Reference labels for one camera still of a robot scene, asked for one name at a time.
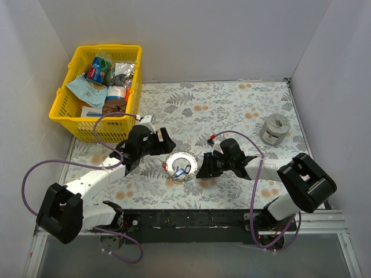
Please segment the metal disc keyring holder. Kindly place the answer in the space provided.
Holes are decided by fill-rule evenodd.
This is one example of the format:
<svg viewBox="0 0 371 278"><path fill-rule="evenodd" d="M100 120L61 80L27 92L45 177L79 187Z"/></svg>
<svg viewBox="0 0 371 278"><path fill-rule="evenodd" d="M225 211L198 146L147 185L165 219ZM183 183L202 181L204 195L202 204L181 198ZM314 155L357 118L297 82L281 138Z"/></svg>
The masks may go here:
<svg viewBox="0 0 371 278"><path fill-rule="evenodd" d="M167 168L164 169L167 177L172 181L176 182L184 183L192 180L193 178L195 178L199 170L198 158L193 153L190 152L171 153L166 157L163 163L167 163ZM179 177L174 177L174 173L178 169L180 168L185 169L185 167L189 164L191 165L191 171L188 174L184 173Z"/></svg>

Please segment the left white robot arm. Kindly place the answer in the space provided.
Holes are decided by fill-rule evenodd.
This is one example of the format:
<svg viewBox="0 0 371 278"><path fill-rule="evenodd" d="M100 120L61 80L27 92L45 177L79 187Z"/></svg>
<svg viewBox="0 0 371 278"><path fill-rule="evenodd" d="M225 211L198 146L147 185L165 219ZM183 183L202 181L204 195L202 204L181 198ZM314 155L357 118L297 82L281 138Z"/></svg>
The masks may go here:
<svg viewBox="0 0 371 278"><path fill-rule="evenodd" d="M111 201L88 203L110 183L133 171L147 155L170 154L176 144L165 128L151 131L135 125L128 138L120 142L98 167L65 185L52 184L46 191L36 223L63 244L74 240L80 231L95 227L120 231L123 209Z"/></svg>

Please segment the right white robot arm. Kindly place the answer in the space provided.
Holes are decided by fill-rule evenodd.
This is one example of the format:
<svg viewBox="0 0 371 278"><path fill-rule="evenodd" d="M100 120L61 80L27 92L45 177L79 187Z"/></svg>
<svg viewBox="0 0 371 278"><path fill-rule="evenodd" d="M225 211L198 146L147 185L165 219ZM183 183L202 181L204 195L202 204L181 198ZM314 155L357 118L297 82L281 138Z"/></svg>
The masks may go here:
<svg viewBox="0 0 371 278"><path fill-rule="evenodd" d="M264 206L253 217L256 228L275 230L283 220L298 212L313 213L324 201L337 191L332 178L306 153L291 159L267 159L247 156L233 138L214 143L209 140L212 151L203 155L197 179L209 179L232 171L244 180L268 180L283 183L287 193Z"/></svg>

